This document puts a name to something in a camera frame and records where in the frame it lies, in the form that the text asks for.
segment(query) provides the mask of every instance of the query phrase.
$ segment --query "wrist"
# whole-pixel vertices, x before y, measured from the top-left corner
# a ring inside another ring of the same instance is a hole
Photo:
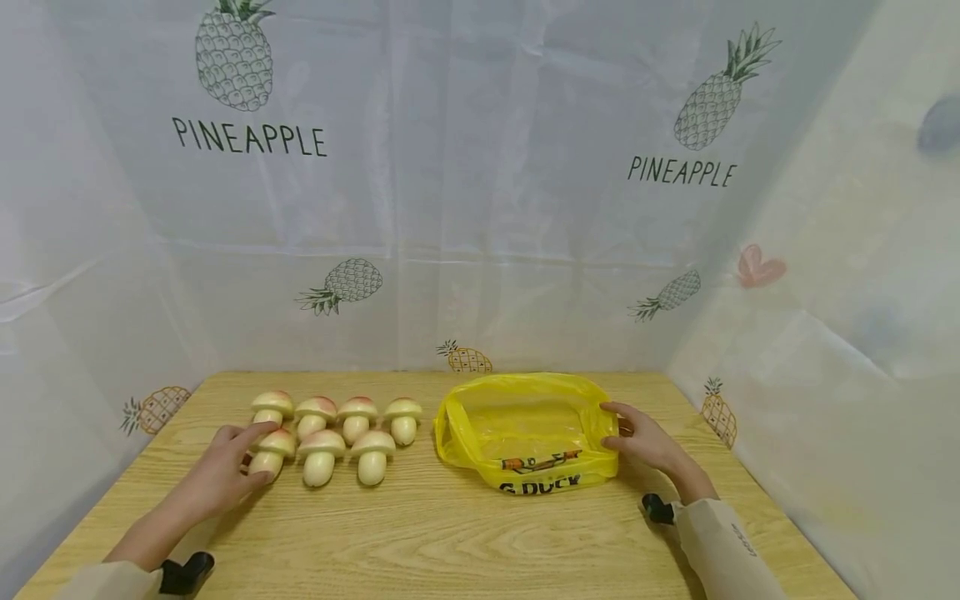
[[[686,477],[691,471],[699,468],[699,465],[690,458],[690,455],[681,448],[677,448],[669,456],[663,459],[663,467],[660,469],[671,481]]]
[[[167,531],[182,535],[204,520],[204,516],[198,514],[194,507],[181,502],[172,493],[163,498],[145,517],[167,528]]]
[[[686,453],[664,473],[677,488],[680,500],[685,506],[704,498],[720,499],[707,472]]]
[[[133,563],[150,573],[157,570],[196,524],[165,499],[142,516],[117,542],[104,563]]]

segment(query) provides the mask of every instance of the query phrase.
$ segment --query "mushroom stem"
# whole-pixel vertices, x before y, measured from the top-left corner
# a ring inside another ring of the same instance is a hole
[[[271,420],[277,425],[283,424],[283,415],[280,414],[280,411],[275,411],[271,408],[264,408],[262,410],[256,411],[256,414],[253,415],[253,422],[261,423],[267,420]]]
[[[283,455],[279,452],[257,452],[253,455],[253,459],[250,461],[250,469],[248,473],[253,475],[261,470],[269,471],[272,474],[270,481],[273,482],[280,474],[280,470],[282,468]]]
[[[336,458],[330,452],[314,452],[303,461],[303,483],[318,488],[333,476],[333,462]]]
[[[417,437],[417,420],[413,417],[397,417],[390,422],[390,433],[400,445],[410,445]]]
[[[349,445],[353,445],[368,430],[370,430],[370,420],[366,417],[354,415],[344,420],[344,440]]]
[[[357,475],[360,483],[365,486],[375,486],[383,481],[387,473],[387,455],[383,452],[367,452],[360,457],[357,464]]]
[[[320,415],[306,415],[297,423],[297,437],[301,440],[311,433],[326,429],[326,419]]]

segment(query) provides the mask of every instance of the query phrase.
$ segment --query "hand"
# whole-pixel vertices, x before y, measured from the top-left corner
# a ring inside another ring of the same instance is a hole
[[[676,469],[686,456],[684,449],[655,420],[633,406],[604,402],[600,408],[621,417],[620,437],[604,438],[601,444],[605,448],[663,472]]]
[[[247,494],[270,483],[269,472],[247,475],[240,467],[249,461],[247,449],[261,436],[278,429],[279,425],[271,421],[246,429],[224,425],[200,460],[167,494],[162,506],[189,516],[194,524],[236,507]]]
[[[622,418],[620,436],[601,440],[605,448],[620,452],[629,461],[640,461],[664,473],[677,488],[685,505],[703,498],[720,499],[707,472],[655,420],[621,402],[604,402],[600,408]]]

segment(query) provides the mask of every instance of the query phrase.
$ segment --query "yellow plastic bag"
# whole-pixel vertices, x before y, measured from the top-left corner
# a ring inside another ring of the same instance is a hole
[[[454,388],[434,421],[437,453],[518,495],[596,486],[616,475],[600,440],[618,434],[607,395],[589,379],[557,373],[488,375]]]

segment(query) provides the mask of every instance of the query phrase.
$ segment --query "orange pineapple print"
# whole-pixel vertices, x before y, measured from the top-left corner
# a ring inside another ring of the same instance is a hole
[[[190,392],[180,386],[167,386],[139,402],[130,398],[130,403],[123,407],[124,419],[120,429],[128,436],[135,429],[156,435],[188,398]]]
[[[704,400],[704,407],[700,410],[700,414],[727,448],[733,448],[733,443],[736,442],[736,416],[720,396],[722,386],[723,382],[719,377],[711,377],[707,380],[707,385],[704,386],[707,390],[707,399]]]
[[[446,364],[453,372],[491,372],[493,363],[480,350],[460,348],[456,340],[447,340],[437,346],[437,354],[446,356]]]

